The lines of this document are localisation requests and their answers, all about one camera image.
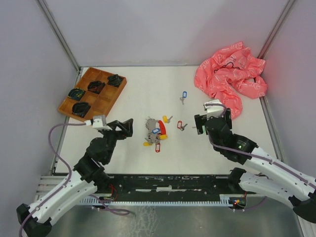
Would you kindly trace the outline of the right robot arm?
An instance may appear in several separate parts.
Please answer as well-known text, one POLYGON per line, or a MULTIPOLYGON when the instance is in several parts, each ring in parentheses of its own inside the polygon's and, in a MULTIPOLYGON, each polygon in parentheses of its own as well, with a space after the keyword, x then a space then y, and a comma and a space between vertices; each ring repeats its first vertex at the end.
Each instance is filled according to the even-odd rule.
POLYGON ((262 194, 284 203, 304 220, 316 221, 316 179, 269 155, 254 141, 232 132, 231 111, 220 103, 204 104, 205 115, 195 115, 198 134, 206 133, 213 149, 232 162, 262 173, 258 176, 241 168, 229 175, 227 189, 262 194))

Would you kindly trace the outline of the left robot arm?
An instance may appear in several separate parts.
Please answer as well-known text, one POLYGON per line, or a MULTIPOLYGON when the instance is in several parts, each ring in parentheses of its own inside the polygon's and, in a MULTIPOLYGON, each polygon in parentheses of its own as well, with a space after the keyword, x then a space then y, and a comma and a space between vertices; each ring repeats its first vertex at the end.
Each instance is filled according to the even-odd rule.
POLYGON ((124 122, 106 122, 105 115, 94 116, 82 123, 102 134, 94 138, 82 158, 74 167, 59 158, 69 173, 46 195, 29 205, 17 207, 20 237, 45 237, 53 225, 84 197, 95 192, 103 193, 109 188, 109 176, 104 166, 109 164, 118 140, 133 135, 133 119, 124 122))

